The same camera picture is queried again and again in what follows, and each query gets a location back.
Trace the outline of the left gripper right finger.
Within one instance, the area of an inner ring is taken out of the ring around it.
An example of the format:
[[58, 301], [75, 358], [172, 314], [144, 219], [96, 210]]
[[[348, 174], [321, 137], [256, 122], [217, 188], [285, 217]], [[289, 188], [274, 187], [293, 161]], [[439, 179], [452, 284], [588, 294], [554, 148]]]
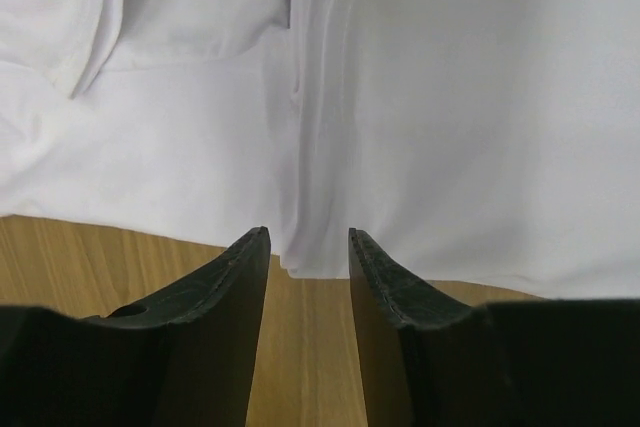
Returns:
[[462, 303], [348, 235], [372, 426], [635, 426], [635, 299]]

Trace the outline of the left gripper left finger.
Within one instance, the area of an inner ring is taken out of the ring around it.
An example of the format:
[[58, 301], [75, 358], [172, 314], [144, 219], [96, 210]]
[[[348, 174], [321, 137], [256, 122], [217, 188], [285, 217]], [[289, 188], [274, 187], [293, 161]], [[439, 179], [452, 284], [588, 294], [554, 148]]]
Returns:
[[1, 310], [5, 426], [242, 426], [270, 263], [249, 230], [211, 262], [106, 317]]

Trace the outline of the white t shirt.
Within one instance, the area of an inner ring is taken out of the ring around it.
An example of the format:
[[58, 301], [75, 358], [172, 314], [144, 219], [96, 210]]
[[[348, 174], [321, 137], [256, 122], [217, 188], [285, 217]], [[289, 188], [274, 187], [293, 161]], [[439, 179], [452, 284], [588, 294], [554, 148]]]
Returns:
[[1, 211], [635, 297], [639, 0], [1, 0]]

